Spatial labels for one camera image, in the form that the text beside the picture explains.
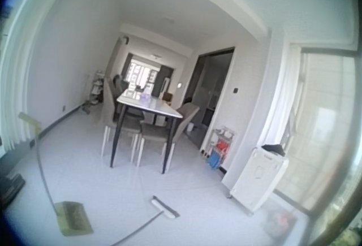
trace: table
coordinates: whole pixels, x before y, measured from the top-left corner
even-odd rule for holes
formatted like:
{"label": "table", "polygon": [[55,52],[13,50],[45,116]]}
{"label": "table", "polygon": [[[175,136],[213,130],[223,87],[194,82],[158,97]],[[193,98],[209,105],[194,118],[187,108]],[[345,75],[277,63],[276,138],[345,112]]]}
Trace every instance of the table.
{"label": "table", "polygon": [[167,160],[169,159],[172,140],[175,135],[176,121],[177,119],[181,119],[182,115],[178,113],[176,110],[174,110],[172,107],[170,107],[165,101],[159,98],[149,96],[150,98],[147,99],[143,97],[145,97],[145,95],[142,94],[141,92],[126,89],[122,93],[122,95],[117,98],[117,102],[119,102],[121,105],[121,111],[117,121],[117,127],[115,129],[115,134],[113,139],[111,167],[113,167],[115,151],[117,150],[117,144],[124,115],[128,107],[133,107],[135,109],[139,109],[144,112],[166,116],[171,120],[171,128],[169,130],[169,135],[167,137],[165,157],[163,159],[163,166],[162,166],[162,174],[164,174],[167,166]]}

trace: black table leg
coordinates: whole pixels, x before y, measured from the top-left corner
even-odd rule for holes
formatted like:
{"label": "black table leg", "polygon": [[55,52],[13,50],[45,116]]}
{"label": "black table leg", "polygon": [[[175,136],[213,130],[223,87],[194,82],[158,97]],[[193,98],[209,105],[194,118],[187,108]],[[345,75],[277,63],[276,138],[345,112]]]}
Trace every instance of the black table leg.
{"label": "black table leg", "polygon": [[171,129],[169,131],[169,136],[167,137],[165,158],[163,159],[163,166],[162,166],[162,174],[164,174],[165,170],[166,170],[167,160],[169,159],[169,154],[170,154],[170,150],[171,150],[171,146],[172,146],[172,140],[174,138],[175,130],[176,130],[177,118],[171,118],[171,119],[172,119],[172,121],[171,121]]}
{"label": "black table leg", "polygon": [[118,118],[118,121],[117,121],[117,127],[116,127],[115,133],[114,133],[113,147],[112,147],[112,157],[111,157],[111,168],[113,168],[113,161],[114,161],[115,151],[117,150],[117,144],[118,144],[120,129],[122,128],[124,115],[125,115],[126,110],[127,110],[127,105],[121,104],[120,106],[121,106],[122,109],[120,111],[120,115],[119,115],[119,118]]}

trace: dining chair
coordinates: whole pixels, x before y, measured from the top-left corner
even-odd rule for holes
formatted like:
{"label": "dining chair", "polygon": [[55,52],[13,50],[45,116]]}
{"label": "dining chair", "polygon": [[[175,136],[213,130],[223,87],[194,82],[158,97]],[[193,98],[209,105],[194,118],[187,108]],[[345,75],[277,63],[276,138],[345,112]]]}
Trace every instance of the dining chair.
{"label": "dining chair", "polygon": [[[113,95],[113,100],[114,100],[114,103],[116,105],[116,112],[115,112],[115,116],[114,118],[117,119],[118,118],[118,115],[120,114],[120,105],[119,103],[117,102],[117,98],[127,89],[125,89],[125,87],[127,85],[123,85],[122,84],[122,79],[120,78],[120,76],[115,76],[113,78],[113,81],[111,81],[111,79],[109,77],[107,77],[106,79],[109,83],[109,87],[110,87],[110,90],[111,90],[111,93]],[[129,117],[129,118],[134,118],[134,119],[138,119],[138,120],[144,120],[145,119],[145,116],[143,114],[143,112],[139,109],[135,109],[133,107],[128,107],[127,108],[127,112],[126,112],[126,116]]]}
{"label": "dining chair", "polygon": [[[199,111],[199,109],[200,108],[198,106],[196,106],[192,103],[186,103],[177,109],[177,111],[183,117],[177,126],[175,135],[172,140],[172,146],[171,146],[171,150],[170,150],[169,159],[167,161],[166,171],[170,167],[171,159],[172,159],[174,149],[175,149],[175,144],[179,140],[179,138],[180,138],[182,132],[185,130],[187,124],[196,115],[196,113]],[[137,167],[140,166],[145,140],[153,140],[153,141],[162,142],[163,143],[162,156],[165,156],[167,137],[169,134],[169,130],[167,129],[167,127],[154,126],[154,125],[148,124],[148,123],[143,123],[141,125],[141,127],[142,127],[142,133],[141,133],[141,141],[140,141],[140,147],[139,147],[139,153],[138,153]]]}
{"label": "dining chair", "polygon": [[[111,92],[111,82],[106,79],[104,81],[104,102],[103,102],[103,109],[102,109],[102,120],[105,125],[104,137],[103,137],[103,144],[101,150],[101,158],[104,154],[104,148],[107,142],[107,139],[110,135],[110,130],[113,128],[115,129],[117,126],[117,121],[113,119],[114,112],[115,112],[115,104],[114,104],[114,97]],[[141,133],[141,125],[138,119],[132,119],[128,116],[124,117],[121,131],[132,134],[132,154],[131,154],[131,162],[133,162],[133,158],[135,155],[135,150],[137,146],[137,141],[139,134]]]}

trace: sheer curtain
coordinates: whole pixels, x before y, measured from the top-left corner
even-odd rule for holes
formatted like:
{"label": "sheer curtain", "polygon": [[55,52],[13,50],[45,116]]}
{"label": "sheer curtain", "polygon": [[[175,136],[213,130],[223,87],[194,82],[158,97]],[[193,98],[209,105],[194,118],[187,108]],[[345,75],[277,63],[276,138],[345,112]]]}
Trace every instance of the sheer curtain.
{"label": "sheer curtain", "polygon": [[280,90],[273,98],[258,145],[280,144],[293,106],[300,71],[300,47],[291,45],[286,62],[281,65],[278,82]]}
{"label": "sheer curtain", "polygon": [[55,0],[18,0],[2,34],[0,133],[5,151],[31,137],[18,114],[27,112],[28,74],[38,32]]}

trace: doorway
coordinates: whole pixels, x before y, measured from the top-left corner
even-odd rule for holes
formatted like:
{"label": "doorway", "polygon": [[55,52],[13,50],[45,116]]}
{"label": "doorway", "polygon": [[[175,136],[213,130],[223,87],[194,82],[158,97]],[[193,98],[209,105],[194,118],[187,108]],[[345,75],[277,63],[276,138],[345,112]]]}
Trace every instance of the doorway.
{"label": "doorway", "polygon": [[201,55],[197,59],[183,103],[200,107],[186,130],[188,138],[201,148],[219,101],[234,48]]}

